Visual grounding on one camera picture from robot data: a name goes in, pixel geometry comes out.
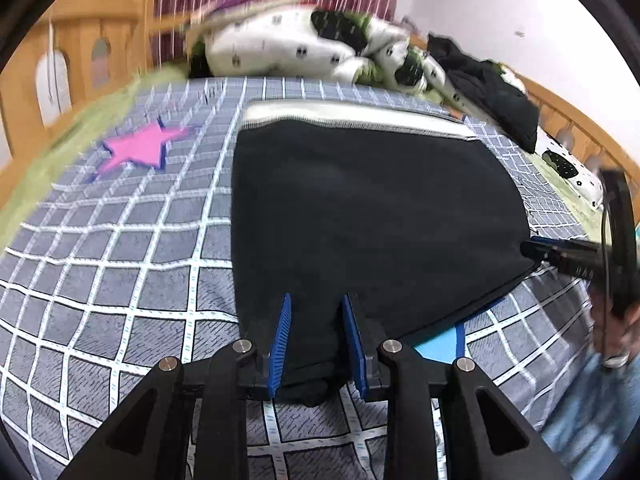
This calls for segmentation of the person's hand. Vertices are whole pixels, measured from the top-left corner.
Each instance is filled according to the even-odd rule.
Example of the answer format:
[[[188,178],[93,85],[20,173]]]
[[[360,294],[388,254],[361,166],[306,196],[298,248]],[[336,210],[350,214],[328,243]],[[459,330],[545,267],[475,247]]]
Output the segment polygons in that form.
[[[628,365],[639,353],[639,303],[631,304],[622,318],[612,313],[612,300],[604,289],[591,283],[588,286],[591,301],[592,344],[604,367],[618,370]]]

